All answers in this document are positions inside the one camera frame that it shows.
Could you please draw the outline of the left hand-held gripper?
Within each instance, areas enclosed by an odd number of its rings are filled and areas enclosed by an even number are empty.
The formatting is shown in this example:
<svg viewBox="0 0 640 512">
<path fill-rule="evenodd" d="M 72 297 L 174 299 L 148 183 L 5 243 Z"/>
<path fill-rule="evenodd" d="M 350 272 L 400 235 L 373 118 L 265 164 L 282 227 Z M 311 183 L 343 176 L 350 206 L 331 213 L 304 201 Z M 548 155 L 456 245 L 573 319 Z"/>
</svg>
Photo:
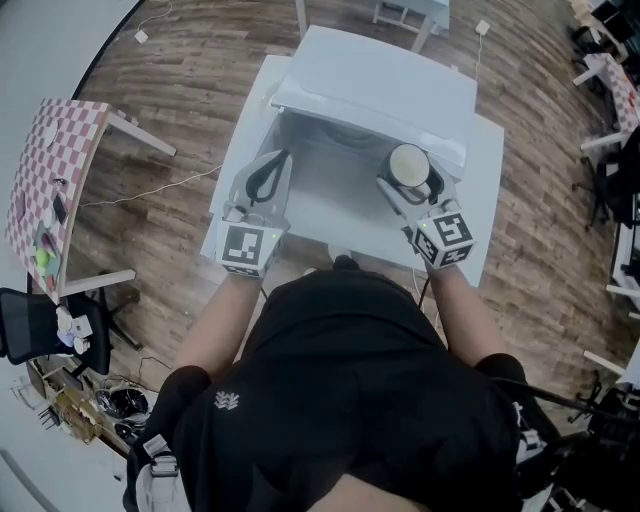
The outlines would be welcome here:
<svg viewBox="0 0 640 512">
<path fill-rule="evenodd" d="M 293 158 L 288 150 L 264 154 L 235 176 L 217 224 L 215 262 L 227 272 L 264 278 L 290 224 L 284 213 Z"/>
</svg>

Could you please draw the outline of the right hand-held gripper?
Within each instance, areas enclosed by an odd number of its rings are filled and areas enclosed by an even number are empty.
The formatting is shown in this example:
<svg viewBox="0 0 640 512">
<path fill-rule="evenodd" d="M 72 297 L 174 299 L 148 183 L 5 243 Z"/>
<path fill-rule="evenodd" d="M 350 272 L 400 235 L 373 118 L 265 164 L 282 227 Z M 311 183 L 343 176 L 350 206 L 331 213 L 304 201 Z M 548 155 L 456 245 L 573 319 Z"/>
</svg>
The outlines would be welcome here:
<svg viewBox="0 0 640 512">
<path fill-rule="evenodd" d="M 406 225 L 403 232 L 414 253 L 428 271 L 455 266 L 473 251 L 476 240 L 466 222 L 457 199 L 450 199 L 455 183 L 445 170 L 431 166 L 426 185 L 428 201 L 420 188 L 398 185 L 385 175 L 376 184 L 397 215 Z"/>
</svg>

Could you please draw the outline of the wooden rack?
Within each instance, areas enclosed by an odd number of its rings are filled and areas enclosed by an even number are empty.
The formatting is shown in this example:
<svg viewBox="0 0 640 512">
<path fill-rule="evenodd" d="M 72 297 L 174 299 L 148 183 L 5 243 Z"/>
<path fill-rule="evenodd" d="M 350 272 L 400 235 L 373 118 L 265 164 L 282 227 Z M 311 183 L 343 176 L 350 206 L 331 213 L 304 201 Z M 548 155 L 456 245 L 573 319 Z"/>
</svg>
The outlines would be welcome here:
<svg viewBox="0 0 640 512">
<path fill-rule="evenodd" d="M 104 418 L 94 402 L 96 385 L 83 364 L 47 356 L 28 361 L 26 370 L 31 386 L 45 401 L 39 414 L 45 426 L 60 427 L 86 445 L 102 435 Z"/>
</svg>

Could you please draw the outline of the white round container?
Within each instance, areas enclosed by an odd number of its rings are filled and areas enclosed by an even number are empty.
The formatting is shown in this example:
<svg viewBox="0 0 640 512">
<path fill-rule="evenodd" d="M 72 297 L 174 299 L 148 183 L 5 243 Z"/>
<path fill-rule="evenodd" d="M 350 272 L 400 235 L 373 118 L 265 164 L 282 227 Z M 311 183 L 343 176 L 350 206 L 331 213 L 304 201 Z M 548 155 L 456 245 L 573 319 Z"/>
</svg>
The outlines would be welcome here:
<svg viewBox="0 0 640 512">
<path fill-rule="evenodd" d="M 420 147 L 402 144 L 387 156 L 382 176 L 392 185 L 417 188 L 426 183 L 430 170 L 429 158 Z"/>
</svg>

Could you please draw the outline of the person's black shirt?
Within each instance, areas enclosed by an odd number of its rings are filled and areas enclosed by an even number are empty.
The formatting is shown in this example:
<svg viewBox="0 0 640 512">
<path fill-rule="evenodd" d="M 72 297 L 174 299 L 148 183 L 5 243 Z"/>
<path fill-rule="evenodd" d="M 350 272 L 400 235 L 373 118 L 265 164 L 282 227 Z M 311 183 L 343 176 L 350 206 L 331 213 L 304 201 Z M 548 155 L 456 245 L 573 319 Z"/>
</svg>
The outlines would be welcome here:
<svg viewBox="0 0 640 512">
<path fill-rule="evenodd" d="M 172 370 L 126 512 L 522 512 L 524 436 L 556 427 L 506 353 L 475 367 L 347 255 L 258 302 L 233 363 Z"/>
</svg>

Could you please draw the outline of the white curved desk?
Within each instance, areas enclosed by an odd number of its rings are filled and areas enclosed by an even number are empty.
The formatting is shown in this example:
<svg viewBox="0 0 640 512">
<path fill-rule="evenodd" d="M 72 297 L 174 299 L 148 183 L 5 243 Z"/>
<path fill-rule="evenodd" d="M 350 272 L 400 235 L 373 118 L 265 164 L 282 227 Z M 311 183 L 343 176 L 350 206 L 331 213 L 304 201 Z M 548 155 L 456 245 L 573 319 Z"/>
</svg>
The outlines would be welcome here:
<svg viewBox="0 0 640 512">
<path fill-rule="evenodd" d="M 59 512 L 125 512 L 125 460 L 54 425 L 24 366 L 0 358 L 0 450 Z"/>
</svg>

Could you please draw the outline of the pile of small white boxes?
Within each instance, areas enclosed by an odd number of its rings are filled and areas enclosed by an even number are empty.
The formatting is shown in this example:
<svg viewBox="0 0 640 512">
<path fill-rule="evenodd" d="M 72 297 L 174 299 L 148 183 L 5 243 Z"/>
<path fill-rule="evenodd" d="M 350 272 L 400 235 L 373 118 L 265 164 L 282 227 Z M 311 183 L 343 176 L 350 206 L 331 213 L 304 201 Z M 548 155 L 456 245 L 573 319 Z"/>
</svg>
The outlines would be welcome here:
<svg viewBox="0 0 640 512">
<path fill-rule="evenodd" d="M 86 315 L 73 317 L 66 307 L 58 306 L 56 318 L 59 340 L 79 355 L 87 352 L 90 348 L 89 337 L 93 335 L 88 317 Z"/>
</svg>

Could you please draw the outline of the black office chair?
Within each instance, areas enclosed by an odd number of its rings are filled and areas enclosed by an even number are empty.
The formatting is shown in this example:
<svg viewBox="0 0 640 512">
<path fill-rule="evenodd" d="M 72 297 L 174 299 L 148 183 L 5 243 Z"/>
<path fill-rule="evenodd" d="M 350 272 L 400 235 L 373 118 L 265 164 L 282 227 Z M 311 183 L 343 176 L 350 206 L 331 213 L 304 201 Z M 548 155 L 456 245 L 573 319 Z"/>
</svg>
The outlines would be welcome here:
<svg viewBox="0 0 640 512">
<path fill-rule="evenodd" d="M 119 305 L 111 307 L 102 288 L 97 290 L 95 298 L 84 293 L 65 297 L 62 304 L 75 317 L 87 316 L 93 330 L 88 337 L 88 350 L 78 354 L 59 339 L 56 305 L 47 295 L 0 288 L 0 357 L 20 365 L 42 356 L 71 355 L 83 366 L 106 375 L 110 368 L 112 334 L 134 350 L 142 349 L 142 345 L 129 337 L 115 320 L 117 313 L 139 300 L 139 292 L 133 291 Z"/>
<path fill-rule="evenodd" d="M 629 229 L 640 226 L 640 218 L 632 210 L 640 194 L 640 126 L 635 128 L 620 151 L 606 154 L 596 167 L 588 157 L 582 157 L 580 161 L 589 170 L 591 187 L 574 183 L 573 190 L 581 187 L 594 197 L 591 218 L 585 230 L 589 231 L 594 225 L 598 213 L 602 214 L 602 224 L 612 213 L 618 224 Z"/>
</svg>

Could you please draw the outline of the person's right forearm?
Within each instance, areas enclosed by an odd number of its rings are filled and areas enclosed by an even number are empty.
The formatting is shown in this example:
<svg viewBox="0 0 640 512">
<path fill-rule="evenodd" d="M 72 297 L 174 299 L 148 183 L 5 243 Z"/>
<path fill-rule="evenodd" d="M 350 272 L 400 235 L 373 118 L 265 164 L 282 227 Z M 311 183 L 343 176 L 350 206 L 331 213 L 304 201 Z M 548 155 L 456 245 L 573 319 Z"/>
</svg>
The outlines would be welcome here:
<svg viewBox="0 0 640 512">
<path fill-rule="evenodd" d="M 497 324 L 477 290 L 458 266 L 428 272 L 449 350 L 475 367 L 485 358 L 507 352 Z"/>
</svg>

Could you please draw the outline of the person's left forearm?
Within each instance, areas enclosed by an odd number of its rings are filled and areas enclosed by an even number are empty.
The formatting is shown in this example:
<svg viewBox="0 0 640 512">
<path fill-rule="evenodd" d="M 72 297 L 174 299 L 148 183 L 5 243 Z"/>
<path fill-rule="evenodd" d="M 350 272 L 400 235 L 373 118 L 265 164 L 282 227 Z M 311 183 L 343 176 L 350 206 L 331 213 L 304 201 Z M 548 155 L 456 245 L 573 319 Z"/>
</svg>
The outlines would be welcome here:
<svg viewBox="0 0 640 512">
<path fill-rule="evenodd" d="M 215 377 L 238 354 L 258 298 L 262 280 L 229 273 L 190 328 L 173 369 L 199 367 Z"/>
</svg>

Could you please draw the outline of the checkered cloth table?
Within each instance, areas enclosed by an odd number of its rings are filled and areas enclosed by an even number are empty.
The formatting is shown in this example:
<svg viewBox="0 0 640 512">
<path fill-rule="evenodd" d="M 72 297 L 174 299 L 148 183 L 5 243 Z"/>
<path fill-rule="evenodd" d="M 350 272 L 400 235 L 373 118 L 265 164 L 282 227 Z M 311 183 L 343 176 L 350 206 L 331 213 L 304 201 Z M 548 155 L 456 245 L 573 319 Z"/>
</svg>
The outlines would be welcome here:
<svg viewBox="0 0 640 512">
<path fill-rule="evenodd" d="M 46 148 L 44 133 L 53 122 L 59 129 Z M 132 269 L 72 280 L 67 267 L 73 227 L 82 191 L 98 146 L 109 128 L 171 157 L 176 148 L 135 124 L 131 118 L 103 102 L 44 99 L 36 112 L 20 155 L 11 189 L 5 238 L 33 281 L 56 304 L 70 295 L 111 286 L 136 277 Z M 60 225 L 53 200 L 59 194 L 68 217 Z M 36 265 L 37 248 L 50 253 L 46 269 Z"/>
<path fill-rule="evenodd" d="M 588 79 L 599 78 L 611 92 L 617 118 L 617 130 L 609 135 L 585 140 L 582 151 L 616 143 L 625 145 L 632 132 L 640 126 L 640 92 L 627 77 L 624 68 L 609 53 L 587 54 L 584 57 L 587 70 L 573 79 L 579 86 Z"/>
</svg>

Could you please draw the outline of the shiny black bundle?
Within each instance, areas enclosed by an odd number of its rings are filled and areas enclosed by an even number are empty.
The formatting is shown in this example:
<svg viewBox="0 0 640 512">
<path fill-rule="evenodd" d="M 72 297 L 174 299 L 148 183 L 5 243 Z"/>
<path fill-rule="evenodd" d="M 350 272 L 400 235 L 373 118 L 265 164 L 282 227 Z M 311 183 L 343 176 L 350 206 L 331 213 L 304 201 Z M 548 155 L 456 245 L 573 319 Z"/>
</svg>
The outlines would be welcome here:
<svg viewBox="0 0 640 512">
<path fill-rule="evenodd" d="M 129 447 L 133 446 L 145 429 L 144 422 L 122 420 L 114 423 L 117 436 Z"/>
<path fill-rule="evenodd" d="M 115 419 L 127 419 L 135 415 L 146 415 L 149 403 L 146 396 L 134 388 L 121 388 L 114 391 L 98 390 L 95 400 L 101 410 Z"/>
</svg>

